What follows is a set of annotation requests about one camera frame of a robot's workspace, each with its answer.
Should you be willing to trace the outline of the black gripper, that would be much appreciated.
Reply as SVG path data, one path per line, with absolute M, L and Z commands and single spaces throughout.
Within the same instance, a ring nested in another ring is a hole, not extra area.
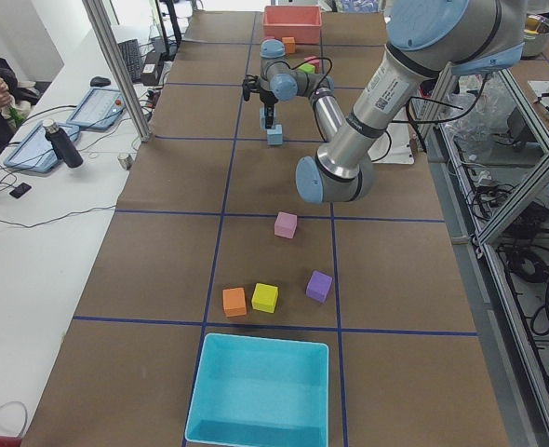
M 245 76 L 242 81 L 243 100 L 248 102 L 252 94 L 258 94 L 265 106 L 263 107 L 263 129 L 272 129 L 275 126 L 275 95 L 261 85 L 257 76 Z

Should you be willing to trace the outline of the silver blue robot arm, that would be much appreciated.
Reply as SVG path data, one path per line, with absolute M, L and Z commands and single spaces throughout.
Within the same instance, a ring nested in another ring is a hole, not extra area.
M 386 25 L 382 63 L 351 111 L 341 112 L 325 74 L 292 68 L 282 43 L 261 44 L 261 71 L 242 84 L 248 100 L 259 94 L 264 125 L 274 106 L 296 97 L 309 100 L 324 143 L 302 158 L 295 172 L 301 198 L 314 204 L 354 201 L 373 185 L 368 151 L 425 80 L 449 66 L 454 75 L 486 75 L 509 68 L 522 55 L 524 1 L 397 1 Z

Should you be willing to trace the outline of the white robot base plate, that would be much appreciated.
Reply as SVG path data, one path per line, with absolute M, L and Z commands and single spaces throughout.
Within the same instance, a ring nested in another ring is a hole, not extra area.
M 384 133 L 368 150 L 372 161 L 382 164 L 412 165 L 415 162 L 409 145 L 409 127 L 403 124 L 390 124 L 389 135 Z

